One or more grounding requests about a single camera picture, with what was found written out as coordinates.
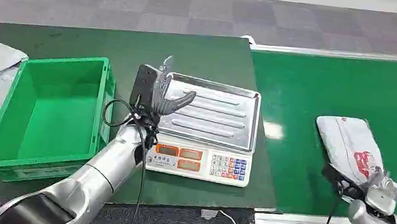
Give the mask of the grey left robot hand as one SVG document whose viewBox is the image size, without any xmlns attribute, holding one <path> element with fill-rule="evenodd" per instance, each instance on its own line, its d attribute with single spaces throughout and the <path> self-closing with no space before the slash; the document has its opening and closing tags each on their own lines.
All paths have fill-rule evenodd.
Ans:
<svg viewBox="0 0 397 224">
<path fill-rule="evenodd" d="M 187 94 L 183 95 L 177 99 L 166 99 L 165 93 L 167 92 L 168 86 L 171 81 L 169 75 L 172 62 L 174 61 L 173 55 L 166 57 L 157 70 L 157 78 L 153 85 L 151 110 L 153 114 L 157 116 L 169 115 L 177 110 L 184 108 L 185 106 L 191 104 L 196 97 L 195 91 L 189 91 Z"/>
</svg>

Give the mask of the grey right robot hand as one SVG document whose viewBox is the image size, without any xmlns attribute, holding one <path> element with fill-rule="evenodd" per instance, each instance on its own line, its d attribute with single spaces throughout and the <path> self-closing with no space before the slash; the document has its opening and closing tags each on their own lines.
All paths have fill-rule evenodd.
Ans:
<svg viewBox="0 0 397 224">
<path fill-rule="evenodd" d="M 365 202 L 383 215 L 390 216 L 395 211 L 397 183 L 380 166 L 375 166 L 368 178 Z"/>
</svg>

